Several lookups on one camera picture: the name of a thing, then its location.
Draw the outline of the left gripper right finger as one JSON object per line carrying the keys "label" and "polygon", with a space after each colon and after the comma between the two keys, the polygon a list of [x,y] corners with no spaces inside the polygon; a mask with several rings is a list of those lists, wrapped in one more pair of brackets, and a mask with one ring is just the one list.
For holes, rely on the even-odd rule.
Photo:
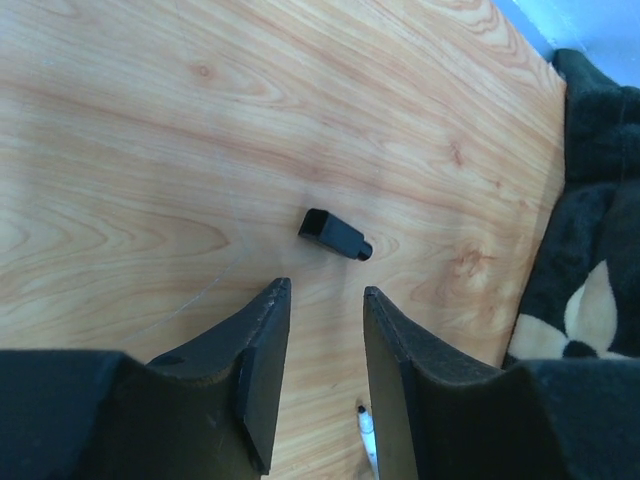
{"label": "left gripper right finger", "polygon": [[363,298],[384,479],[635,479],[639,364],[533,360],[500,370]]}

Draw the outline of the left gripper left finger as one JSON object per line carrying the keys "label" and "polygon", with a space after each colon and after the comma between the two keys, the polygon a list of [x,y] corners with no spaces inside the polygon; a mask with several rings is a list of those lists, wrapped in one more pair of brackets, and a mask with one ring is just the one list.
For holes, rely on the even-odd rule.
{"label": "left gripper left finger", "polygon": [[291,283],[148,363],[121,351],[1,354],[5,479],[258,479],[271,468]]}

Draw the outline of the black cap marker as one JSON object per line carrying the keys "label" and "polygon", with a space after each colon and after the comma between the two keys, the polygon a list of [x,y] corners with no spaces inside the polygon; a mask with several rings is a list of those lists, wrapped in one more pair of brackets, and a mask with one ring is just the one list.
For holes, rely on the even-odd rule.
{"label": "black cap marker", "polygon": [[378,479],[379,471],[373,417],[363,404],[359,404],[356,407],[356,412],[360,437],[364,446],[364,450],[368,457],[369,464],[374,474],[374,478]]}

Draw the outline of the black pen cap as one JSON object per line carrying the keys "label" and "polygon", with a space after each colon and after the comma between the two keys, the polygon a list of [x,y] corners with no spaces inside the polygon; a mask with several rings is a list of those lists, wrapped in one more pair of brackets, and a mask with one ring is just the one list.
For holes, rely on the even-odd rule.
{"label": "black pen cap", "polygon": [[298,235],[352,260],[367,261],[373,254],[362,232],[327,210],[309,209]]}

